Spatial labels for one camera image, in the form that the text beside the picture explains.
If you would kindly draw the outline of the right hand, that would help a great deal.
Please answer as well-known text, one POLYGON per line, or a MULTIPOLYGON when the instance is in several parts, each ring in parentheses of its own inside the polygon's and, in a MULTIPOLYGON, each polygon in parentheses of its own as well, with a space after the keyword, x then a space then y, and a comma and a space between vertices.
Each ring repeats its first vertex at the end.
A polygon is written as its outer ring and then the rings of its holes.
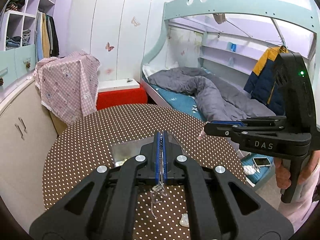
MULTIPOLYGON (((319 151, 314 151, 309 159, 308 164, 300 172, 298 184, 303 184, 312 175, 313 171, 319 164, 319 151)), ((290 172, 282 165, 282 159, 274 157, 276 168, 276 181, 280 189, 287 189, 291 185, 290 172)))

